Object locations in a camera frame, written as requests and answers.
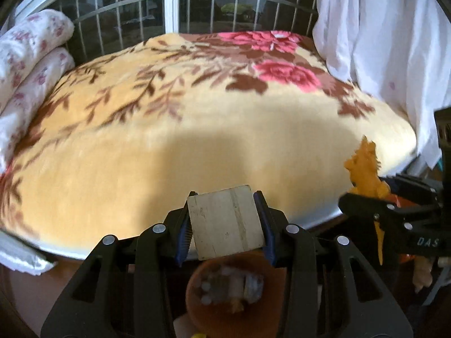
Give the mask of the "orange trash bin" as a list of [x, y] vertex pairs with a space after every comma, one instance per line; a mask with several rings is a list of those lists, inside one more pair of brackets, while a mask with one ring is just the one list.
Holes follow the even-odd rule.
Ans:
[[208, 337], [275, 337], [286, 274], [257, 251], [207, 260], [188, 282], [187, 313]]

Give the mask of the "colourful toy snack bag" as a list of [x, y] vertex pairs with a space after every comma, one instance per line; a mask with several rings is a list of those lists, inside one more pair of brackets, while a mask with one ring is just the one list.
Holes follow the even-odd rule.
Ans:
[[[398, 207], [413, 205], [412, 202], [392, 194], [388, 183], [379, 179], [378, 170], [381, 164], [376, 155], [376, 144], [369, 141], [366, 136], [362, 137], [359, 148], [351, 158], [345, 161], [344, 167], [349, 171], [349, 179], [352, 184], [350, 193], [394, 202]], [[433, 261], [431, 259], [424, 256], [414, 257], [413, 284], [415, 292], [432, 285], [432, 268]]]

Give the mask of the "floral plush blanket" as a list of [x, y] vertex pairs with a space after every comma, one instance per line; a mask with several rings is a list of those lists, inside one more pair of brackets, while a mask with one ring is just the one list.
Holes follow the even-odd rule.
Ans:
[[85, 258], [139, 235], [190, 192], [249, 185], [301, 224], [332, 215], [363, 139], [381, 173], [417, 138], [406, 116], [329, 74], [286, 31], [165, 34], [70, 70], [1, 176], [2, 229]]

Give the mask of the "wooden block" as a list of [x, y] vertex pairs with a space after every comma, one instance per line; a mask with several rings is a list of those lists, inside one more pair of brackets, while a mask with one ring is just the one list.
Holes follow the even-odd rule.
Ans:
[[249, 185], [187, 198], [198, 259], [256, 250], [265, 245]]

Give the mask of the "white curtain right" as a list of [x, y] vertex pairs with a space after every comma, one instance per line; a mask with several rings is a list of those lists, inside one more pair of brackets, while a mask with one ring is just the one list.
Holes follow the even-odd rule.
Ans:
[[434, 167], [436, 110], [450, 106], [450, 22], [437, 0], [317, 0], [313, 40], [330, 73], [401, 109]]

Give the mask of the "window with metal bars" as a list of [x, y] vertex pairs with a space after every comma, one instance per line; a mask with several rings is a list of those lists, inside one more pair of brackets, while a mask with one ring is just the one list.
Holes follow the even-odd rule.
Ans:
[[74, 23], [67, 49], [78, 63], [165, 33], [284, 30], [310, 35], [317, 0], [5, 0], [1, 28], [51, 8]]

